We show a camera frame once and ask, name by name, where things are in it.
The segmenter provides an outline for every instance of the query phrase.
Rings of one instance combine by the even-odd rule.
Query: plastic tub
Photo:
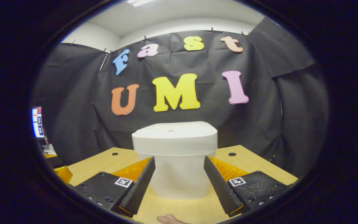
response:
[[[209,179],[204,157],[215,157],[218,132],[206,122],[154,124],[137,130],[132,141],[139,160],[155,157],[150,185],[158,197],[192,200],[205,196]]]

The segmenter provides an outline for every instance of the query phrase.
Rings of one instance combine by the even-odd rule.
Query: hand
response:
[[[162,224],[189,224],[177,220],[173,214],[166,214],[165,216],[158,216],[157,220]]]

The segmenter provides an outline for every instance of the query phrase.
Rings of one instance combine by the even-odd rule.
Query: black fabric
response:
[[[200,36],[204,49],[186,51],[183,39],[188,36]],[[220,41],[225,36],[237,39],[244,52],[229,50]],[[159,53],[138,58],[137,53],[147,44],[158,44]],[[127,67],[115,75],[112,61],[125,49],[130,50]],[[56,60],[61,69],[51,70]],[[49,123],[46,133],[67,165],[111,147],[133,149],[131,134],[145,126],[205,121],[218,130],[218,147],[243,145],[300,176],[319,152],[328,117],[324,81],[313,64],[312,56],[290,33],[267,19],[249,37],[222,31],[185,31],[151,37],[111,55],[61,44],[41,77],[48,77],[42,78],[44,89],[68,80],[70,84],[60,95],[57,88],[49,93],[36,92],[36,105],[43,107],[44,123]],[[67,67],[75,71],[67,72]],[[230,91],[222,72],[230,70],[241,72],[249,102],[228,102]],[[197,75],[195,88],[201,107],[182,110],[178,106],[155,112],[153,79],[167,77],[175,86],[186,73]],[[140,85],[135,107],[128,115],[117,116],[111,111],[111,90],[125,88],[121,95],[121,105],[125,106],[126,87],[131,84]]]

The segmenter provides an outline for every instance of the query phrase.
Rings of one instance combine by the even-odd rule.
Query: table surface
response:
[[[243,146],[231,146],[216,150],[216,159],[234,165],[246,172],[252,173],[260,170],[274,179],[284,183],[294,183],[297,178],[261,158]],[[113,173],[138,161],[134,150],[111,148],[91,158],[68,166],[73,174],[70,184],[76,186],[98,172]],[[219,203],[218,197],[211,184],[206,197],[198,200],[172,200],[159,198],[149,186],[146,190],[142,204],[133,219],[145,224],[157,224],[156,217],[172,213],[181,221],[194,224],[218,223],[229,219]]]

